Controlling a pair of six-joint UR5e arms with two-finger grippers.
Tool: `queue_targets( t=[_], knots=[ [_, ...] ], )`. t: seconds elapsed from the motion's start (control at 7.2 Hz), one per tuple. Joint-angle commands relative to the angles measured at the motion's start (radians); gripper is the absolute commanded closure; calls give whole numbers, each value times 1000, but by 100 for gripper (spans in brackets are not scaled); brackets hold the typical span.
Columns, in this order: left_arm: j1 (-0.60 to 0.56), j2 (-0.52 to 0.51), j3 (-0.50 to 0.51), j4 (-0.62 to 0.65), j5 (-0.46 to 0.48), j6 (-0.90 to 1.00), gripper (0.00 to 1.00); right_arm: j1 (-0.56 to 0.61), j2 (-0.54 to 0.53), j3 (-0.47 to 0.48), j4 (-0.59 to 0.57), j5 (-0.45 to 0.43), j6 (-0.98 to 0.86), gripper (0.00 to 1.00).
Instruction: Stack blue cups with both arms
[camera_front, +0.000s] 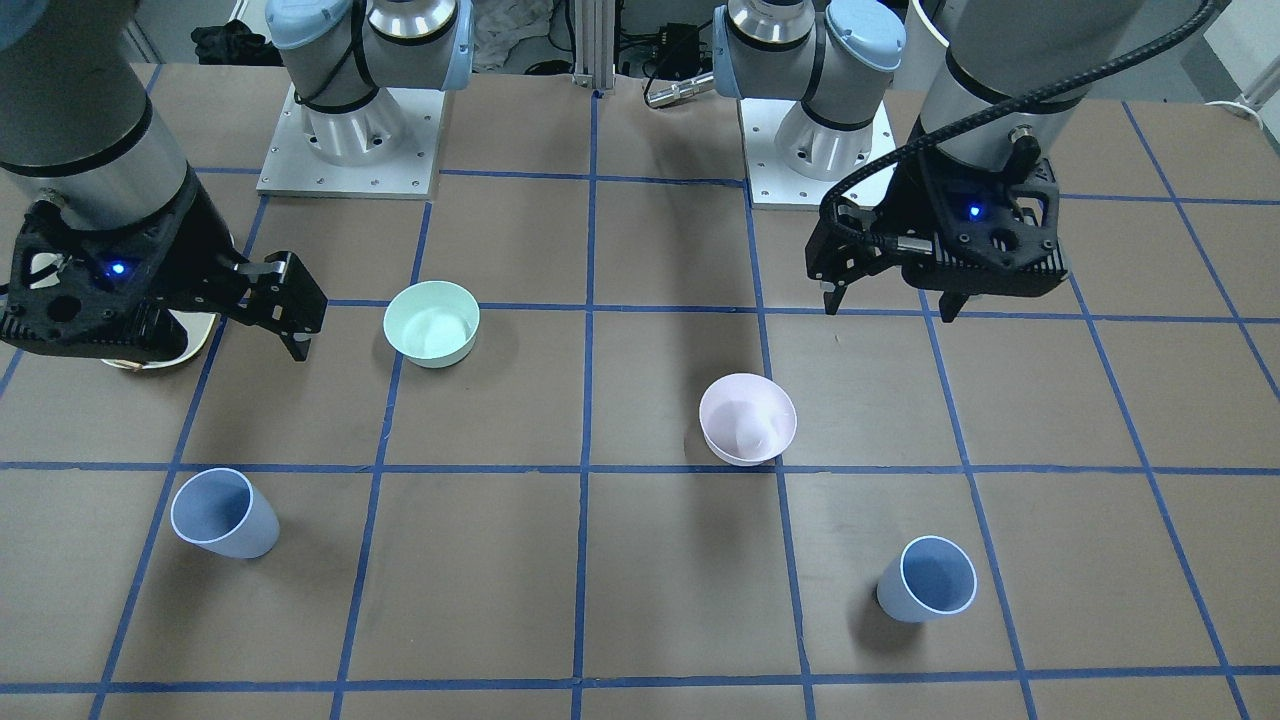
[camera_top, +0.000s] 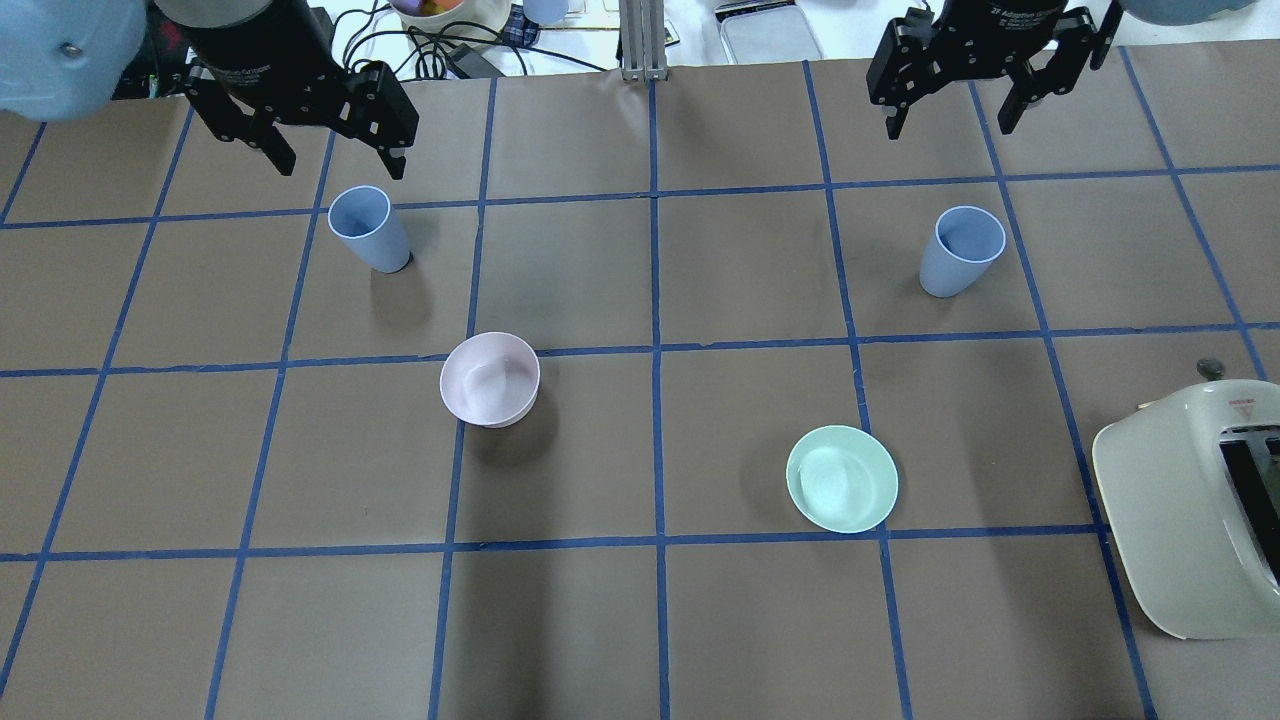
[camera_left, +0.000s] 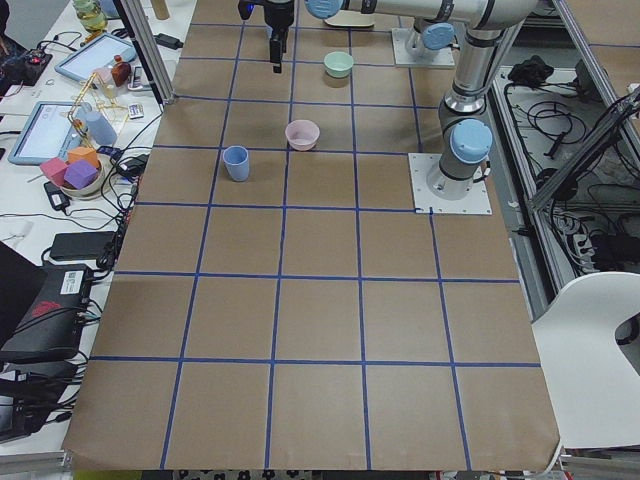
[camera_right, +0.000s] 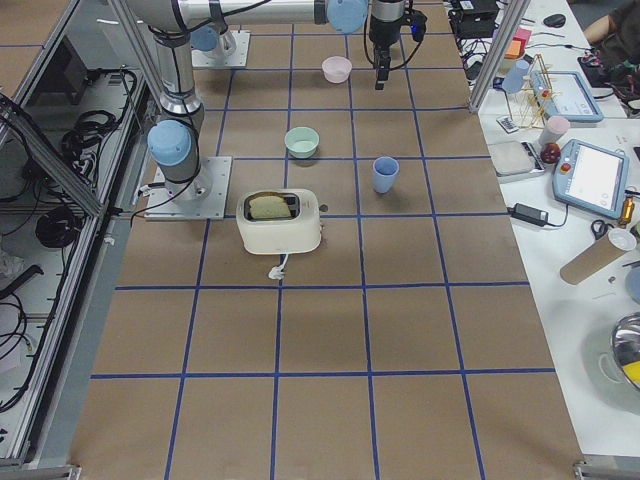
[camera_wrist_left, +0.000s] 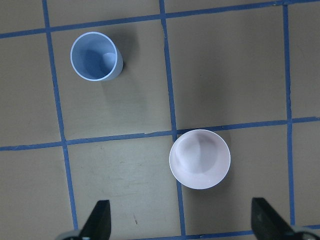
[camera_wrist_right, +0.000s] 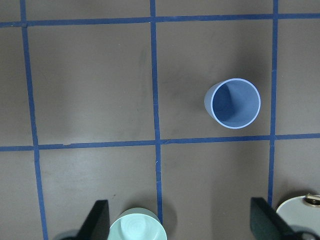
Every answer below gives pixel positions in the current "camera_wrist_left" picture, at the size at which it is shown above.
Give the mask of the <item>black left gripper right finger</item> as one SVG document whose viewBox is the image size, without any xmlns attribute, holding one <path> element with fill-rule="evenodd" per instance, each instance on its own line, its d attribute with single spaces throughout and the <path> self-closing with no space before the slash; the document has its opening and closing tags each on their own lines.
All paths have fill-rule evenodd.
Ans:
<svg viewBox="0 0 320 240">
<path fill-rule="evenodd" d="M 296 233 L 263 198 L 251 200 L 251 229 L 257 240 L 299 240 Z"/>
</svg>

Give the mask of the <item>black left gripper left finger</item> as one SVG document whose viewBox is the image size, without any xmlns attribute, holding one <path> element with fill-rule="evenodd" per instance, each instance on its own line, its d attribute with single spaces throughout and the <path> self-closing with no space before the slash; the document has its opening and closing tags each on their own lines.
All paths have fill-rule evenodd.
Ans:
<svg viewBox="0 0 320 240">
<path fill-rule="evenodd" d="M 111 236 L 111 207 L 109 200 L 99 200 L 84 224 L 80 240 L 108 240 Z"/>
</svg>

